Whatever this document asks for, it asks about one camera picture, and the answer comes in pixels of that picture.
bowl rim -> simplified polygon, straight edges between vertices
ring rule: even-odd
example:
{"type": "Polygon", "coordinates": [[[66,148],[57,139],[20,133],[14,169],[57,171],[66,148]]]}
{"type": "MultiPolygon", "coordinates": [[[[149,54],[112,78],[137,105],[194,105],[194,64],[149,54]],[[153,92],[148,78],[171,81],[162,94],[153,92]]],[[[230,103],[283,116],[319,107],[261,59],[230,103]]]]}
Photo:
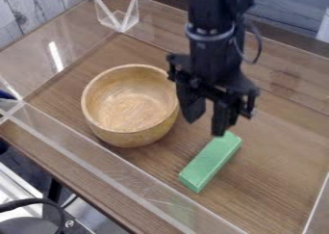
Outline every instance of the bowl rim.
{"type": "Polygon", "coordinates": [[[166,71],[158,67],[154,67],[152,65],[144,65],[144,64],[128,64],[128,65],[118,65],[118,66],[114,66],[106,70],[104,70],[100,74],[97,74],[92,80],[89,81],[88,85],[85,86],[85,89],[82,91],[82,97],[81,97],[81,108],[82,108],[82,113],[84,113],[84,116],[85,118],[88,119],[88,121],[92,123],[93,126],[96,126],[98,129],[104,130],[104,131],[108,131],[108,132],[112,132],[112,133],[116,133],[116,134],[133,134],[133,133],[140,133],[142,131],[146,131],[146,130],[150,130],[152,128],[157,127],[158,125],[161,125],[170,117],[171,115],[177,112],[177,109],[178,109],[178,100],[177,100],[177,97],[174,97],[174,100],[173,100],[173,108],[171,108],[171,111],[169,112],[169,114],[165,116],[165,118],[162,120],[160,120],[157,123],[154,123],[152,126],[149,127],[145,127],[137,131],[130,131],[130,132],[122,132],[122,131],[117,131],[117,130],[113,130],[113,129],[109,129],[108,127],[104,127],[101,124],[98,124],[98,122],[94,120],[94,118],[92,117],[90,113],[89,113],[89,110],[88,110],[88,107],[86,107],[86,95],[88,95],[88,92],[89,92],[89,89],[93,85],[93,83],[104,76],[106,75],[109,72],[114,71],[114,70],[118,70],[121,68],[129,68],[129,67],[144,67],[144,68],[149,68],[154,71],[157,71],[160,74],[162,74],[165,76],[165,73],[166,71]]]}

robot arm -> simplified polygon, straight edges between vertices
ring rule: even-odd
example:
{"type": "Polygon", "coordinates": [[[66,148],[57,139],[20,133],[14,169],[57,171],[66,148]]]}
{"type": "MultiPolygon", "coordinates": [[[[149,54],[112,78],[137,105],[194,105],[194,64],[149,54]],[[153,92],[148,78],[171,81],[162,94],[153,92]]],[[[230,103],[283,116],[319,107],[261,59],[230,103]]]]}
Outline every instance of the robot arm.
{"type": "MultiPolygon", "coordinates": [[[[213,102],[211,135],[222,136],[242,115],[251,118],[259,90],[239,70],[243,59],[243,14],[254,0],[187,0],[190,55],[169,54],[167,79],[175,82],[185,119],[193,123],[213,102]]],[[[261,54],[261,39],[257,35],[261,54]]]]}

wooden bowl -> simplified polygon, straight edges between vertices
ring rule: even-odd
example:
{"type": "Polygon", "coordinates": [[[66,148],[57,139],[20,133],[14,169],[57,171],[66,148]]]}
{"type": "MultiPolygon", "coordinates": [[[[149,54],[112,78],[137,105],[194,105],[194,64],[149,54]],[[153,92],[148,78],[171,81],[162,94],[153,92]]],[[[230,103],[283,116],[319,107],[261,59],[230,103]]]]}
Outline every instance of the wooden bowl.
{"type": "Polygon", "coordinates": [[[149,65],[122,65],[97,75],[82,93],[82,112],[93,133],[118,147],[153,143],[178,114],[173,83],[149,65]]]}

wooden table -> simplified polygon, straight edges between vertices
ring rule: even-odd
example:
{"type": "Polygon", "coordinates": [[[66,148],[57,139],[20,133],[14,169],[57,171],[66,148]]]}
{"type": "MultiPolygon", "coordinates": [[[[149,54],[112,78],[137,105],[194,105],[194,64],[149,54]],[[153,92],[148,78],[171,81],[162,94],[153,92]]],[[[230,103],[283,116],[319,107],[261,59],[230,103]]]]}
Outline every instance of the wooden table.
{"type": "MultiPolygon", "coordinates": [[[[154,30],[162,35],[157,39],[173,49],[186,50],[183,32],[174,28],[182,17],[165,11],[157,16],[154,30]],[[167,29],[161,24],[164,19],[171,20],[167,29]]],[[[246,41],[251,53],[250,36],[246,41]]],[[[80,107],[84,87],[100,72],[132,63],[166,69],[165,54],[165,50],[149,43],[114,34],[25,101],[243,231],[301,233],[329,171],[329,60],[265,40],[259,63],[243,66],[245,73],[263,89],[258,113],[250,121],[239,119],[233,132],[242,137],[242,148],[197,195],[179,184],[177,174],[210,141],[210,105],[193,125],[179,115],[169,134],[154,144],[136,149],[104,144],[92,134],[80,107]]],[[[137,233],[178,232],[10,121],[2,124],[0,136],[128,229],[137,233]]],[[[77,156],[92,159],[106,173],[110,165],[106,154],[92,157],[92,151],[81,149],[77,156]]]]}

green block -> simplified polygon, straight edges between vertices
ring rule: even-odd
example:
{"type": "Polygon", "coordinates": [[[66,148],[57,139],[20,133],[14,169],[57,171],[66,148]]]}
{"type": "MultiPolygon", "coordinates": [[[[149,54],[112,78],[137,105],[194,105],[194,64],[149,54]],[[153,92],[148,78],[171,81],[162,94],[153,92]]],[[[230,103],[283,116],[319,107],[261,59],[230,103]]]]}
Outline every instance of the green block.
{"type": "Polygon", "coordinates": [[[178,179],[181,183],[198,193],[210,181],[218,170],[223,167],[241,147],[241,138],[226,131],[223,137],[214,138],[201,153],[181,170],[178,179]]]}

